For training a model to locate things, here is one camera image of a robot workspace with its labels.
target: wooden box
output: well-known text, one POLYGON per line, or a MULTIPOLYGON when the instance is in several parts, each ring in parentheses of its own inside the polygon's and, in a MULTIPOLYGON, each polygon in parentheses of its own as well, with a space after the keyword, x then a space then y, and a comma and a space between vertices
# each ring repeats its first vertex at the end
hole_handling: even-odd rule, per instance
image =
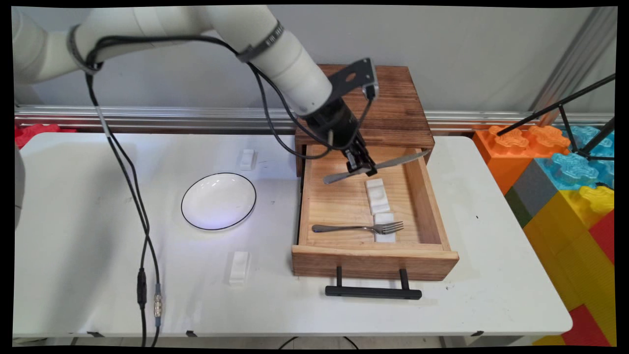
MULTIPOLYGON (((419 151, 410 147, 368 148, 376 163, 419 151)), ((325 149, 307 146, 306 150, 313 155, 325 149)), ((340 152, 332 152, 305 163, 299 241, 292 247, 294 274, 334 277, 336 267, 342 266, 344 277, 399 279, 399 270, 405 268, 410 280, 443 280, 459 255, 450 250, 424 159, 382 169, 372 177, 361 174, 324 184, 324 176, 347 171, 345 161, 340 152), (311 230, 314 224, 372 225, 365 180, 376 178, 384 182, 395 220, 404 222, 395 243, 376 243, 369 231, 311 230)))

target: white plastic block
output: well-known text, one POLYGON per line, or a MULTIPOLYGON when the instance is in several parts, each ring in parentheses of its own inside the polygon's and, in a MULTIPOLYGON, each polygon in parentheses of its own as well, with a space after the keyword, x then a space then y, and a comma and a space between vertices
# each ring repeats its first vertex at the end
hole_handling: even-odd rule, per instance
POLYGON ((240 170, 251 171, 255 167, 255 150, 245 149, 240 158, 240 170))
POLYGON ((236 251, 231 262, 230 285, 243 285, 247 279, 249 252, 236 251))
MULTIPOLYGON (((393 213, 378 213, 374 215, 374 225, 375 224, 388 224, 390 222, 394 222, 395 218, 393 217, 393 213)), ((395 232, 392 234, 386 235, 378 235, 376 234, 376 242, 395 242, 395 232)))
POLYGON ((365 187, 367 187, 367 198, 369 199, 371 215, 386 213, 391 210, 387 193, 384 191, 382 178, 365 181, 365 187))

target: floor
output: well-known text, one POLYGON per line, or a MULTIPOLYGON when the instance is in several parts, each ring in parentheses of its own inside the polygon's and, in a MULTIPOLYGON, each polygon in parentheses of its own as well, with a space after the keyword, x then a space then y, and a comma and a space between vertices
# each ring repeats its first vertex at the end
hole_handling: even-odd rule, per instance
MULTIPOLYGON (((169 348, 224 348, 224 349, 277 349, 291 337, 212 337, 212 338, 159 338, 159 347, 169 348)), ((350 337, 359 349, 415 349, 443 348, 440 337, 350 337)), ((523 337, 512 346, 528 346, 537 338, 523 337)), ((29 341, 14 339, 13 346, 44 345, 98 345, 140 346, 140 338, 64 338, 61 340, 29 341)), ((300 337, 288 343, 284 349, 349 349, 353 346, 343 337, 300 337)))

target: table surface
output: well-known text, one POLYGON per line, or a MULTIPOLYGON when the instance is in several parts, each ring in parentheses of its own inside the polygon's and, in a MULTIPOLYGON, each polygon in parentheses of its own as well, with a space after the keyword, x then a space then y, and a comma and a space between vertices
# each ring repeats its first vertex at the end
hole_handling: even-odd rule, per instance
MULTIPOLYGON (((442 282, 410 282, 420 300, 327 297, 332 278, 294 277, 295 160, 273 136, 119 134, 135 162, 164 298, 164 336, 559 334, 571 318, 472 141, 435 137, 428 171, 460 261, 442 282), (255 149, 253 171, 239 171, 255 149), (182 217, 198 179, 236 172, 257 190, 250 217, 202 231, 182 217), (244 287, 228 283, 248 251, 244 287)), ((292 146, 293 137, 283 141, 292 146)), ((13 336, 140 336, 135 299, 142 227, 103 134, 44 133, 22 149, 26 192, 15 232, 13 336)), ((155 282, 150 257, 148 298, 155 282)), ((358 287, 399 281, 343 279, 358 287)), ((154 332, 147 310, 148 332, 154 332)))

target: black drawer handle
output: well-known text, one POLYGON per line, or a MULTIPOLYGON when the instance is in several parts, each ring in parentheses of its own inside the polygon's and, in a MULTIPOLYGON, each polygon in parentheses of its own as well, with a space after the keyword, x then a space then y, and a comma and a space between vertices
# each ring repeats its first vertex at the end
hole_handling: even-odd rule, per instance
POLYGON ((399 270, 399 277, 402 281, 401 289, 389 288, 360 288, 343 286, 343 270, 337 267, 337 286, 328 285, 325 287, 327 296, 349 296, 349 297, 373 297, 376 299, 404 299, 419 300, 421 290, 411 290, 408 288, 408 275, 406 269, 399 270))

